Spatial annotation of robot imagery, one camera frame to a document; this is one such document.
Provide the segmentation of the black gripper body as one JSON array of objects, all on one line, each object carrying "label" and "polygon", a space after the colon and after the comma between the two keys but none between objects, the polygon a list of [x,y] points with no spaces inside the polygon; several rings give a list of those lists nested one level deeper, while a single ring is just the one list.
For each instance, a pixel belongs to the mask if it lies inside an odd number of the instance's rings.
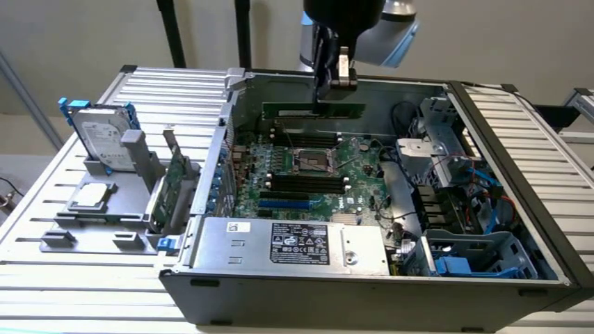
[{"label": "black gripper body", "polygon": [[380,18],[383,0],[305,0],[302,9],[310,20],[340,38],[356,39]]}]

